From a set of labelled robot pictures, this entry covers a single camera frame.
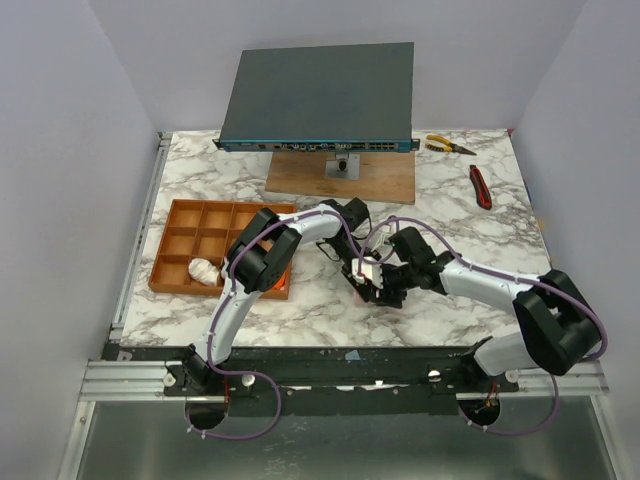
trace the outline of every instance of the wooden board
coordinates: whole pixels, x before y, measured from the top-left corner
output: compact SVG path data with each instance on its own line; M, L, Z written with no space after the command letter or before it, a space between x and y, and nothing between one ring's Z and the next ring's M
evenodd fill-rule
M353 198L375 202L414 204L416 201L415 152L360 153L360 178L325 176L327 152L274 153L267 192Z
M217 285L203 285L189 275L189 263L194 258L204 258L220 268L236 238L264 207L275 213L296 211L296 206L289 203L174 200L149 278L149 288L159 293L219 297L224 285L222 277L218 278ZM265 250L271 248L268 242L260 242L260 245ZM281 286L276 284L261 298L289 298L291 262L283 280Z

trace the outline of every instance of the white wall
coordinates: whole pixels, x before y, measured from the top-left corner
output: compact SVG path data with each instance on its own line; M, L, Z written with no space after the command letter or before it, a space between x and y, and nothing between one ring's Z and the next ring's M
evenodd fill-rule
M414 126L512 127L584 4L89 1L163 130L222 125L243 49L395 41L416 43Z
M52 479L157 147L83 0L0 16L0 477Z
M640 3L590 0L514 135L554 263L608 326L603 359L640 475Z

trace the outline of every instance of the black mounting plate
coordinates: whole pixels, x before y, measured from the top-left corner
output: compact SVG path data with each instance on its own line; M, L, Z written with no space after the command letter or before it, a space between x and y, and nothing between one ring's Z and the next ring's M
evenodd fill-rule
M457 415L457 393L488 392L494 380L500 392L518 390L518 385L507 382L504 376L483 380L469 376L461 362L462 354L468 351L468 347L236 347L220 368L269 375L280 387L283 415ZM212 374L204 385L198 384L185 367L190 355L193 352L186 347L107 344L103 351L105 360L182 361L167 367L177 380L174 386L165 388L167 396L228 394L231 416L273 413L276 399L267 382L256 379L247 387L240 376L229 376L225 385L223 378ZM429 381L432 370L440 372L440 381ZM370 389L377 381L389 387Z

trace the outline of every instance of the red utility knife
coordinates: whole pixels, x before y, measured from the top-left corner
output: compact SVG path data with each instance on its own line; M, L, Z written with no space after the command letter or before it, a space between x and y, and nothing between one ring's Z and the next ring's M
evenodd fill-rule
M482 173L480 173L480 170L475 165L469 167L469 178L471 179L471 183L473 183L473 188L476 190L476 202L478 202L478 205L485 210L491 210L493 206L491 194L489 193L487 184L484 183Z

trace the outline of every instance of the metal floor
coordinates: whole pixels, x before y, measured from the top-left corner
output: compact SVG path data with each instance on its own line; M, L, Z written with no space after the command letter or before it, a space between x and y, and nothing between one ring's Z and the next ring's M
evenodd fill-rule
M533 425L550 398L510 398L496 425ZM232 418L229 432L267 419ZM469 429L459 417L282 417L251 441L186 433L178 403L98 403L80 479L614 479L589 397L562 400L551 427L527 437Z

